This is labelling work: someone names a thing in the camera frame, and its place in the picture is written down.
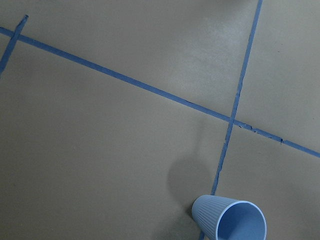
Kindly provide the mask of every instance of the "ribbed cup side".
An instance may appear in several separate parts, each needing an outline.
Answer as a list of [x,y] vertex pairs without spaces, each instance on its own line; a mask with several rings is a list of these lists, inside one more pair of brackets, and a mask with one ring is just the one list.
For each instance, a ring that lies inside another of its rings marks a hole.
[[237,201],[222,196],[203,195],[192,206],[193,219],[210,240],[217,240],[216,228],[220,215],[227,206]]

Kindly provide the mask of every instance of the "beige floor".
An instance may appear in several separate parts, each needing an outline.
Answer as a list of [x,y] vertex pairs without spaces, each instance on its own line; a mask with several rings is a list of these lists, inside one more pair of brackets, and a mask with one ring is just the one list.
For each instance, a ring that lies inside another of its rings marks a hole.
[[[28,14],[23,35],[229,116],[256,6],[6,0],[0,27]],[[317,152],[319,10],[264,0],[236,116]],[[19,41],[0,113],[0,239],[198,240],[227,122]],[[260,206],[268,240],[317,240],[319,168],[235,126],[217,195]]]

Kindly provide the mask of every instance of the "light blue plastic cup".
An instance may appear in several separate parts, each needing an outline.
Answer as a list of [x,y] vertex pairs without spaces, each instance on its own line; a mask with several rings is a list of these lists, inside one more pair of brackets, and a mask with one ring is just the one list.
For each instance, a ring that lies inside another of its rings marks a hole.
[[202,195],[194,201],[192,217],[210,240],[265,240],[262,211],[249,201]]

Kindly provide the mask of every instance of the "plastic cup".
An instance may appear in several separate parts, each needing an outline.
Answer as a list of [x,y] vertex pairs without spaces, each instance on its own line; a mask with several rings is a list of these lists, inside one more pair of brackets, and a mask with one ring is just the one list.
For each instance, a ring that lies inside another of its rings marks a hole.
[[202,195],[194,201],[192,217],[210,240],[265,240],[262,211],[249,201]]

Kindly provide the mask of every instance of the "floor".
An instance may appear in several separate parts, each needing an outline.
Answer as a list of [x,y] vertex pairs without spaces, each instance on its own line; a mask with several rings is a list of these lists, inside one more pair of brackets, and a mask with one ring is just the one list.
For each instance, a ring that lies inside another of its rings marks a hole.
[[320,2],[264,0],[243,69],[257,3],[3,1],[0,239],[202,239],[223,162],[268,240],[317,240]]

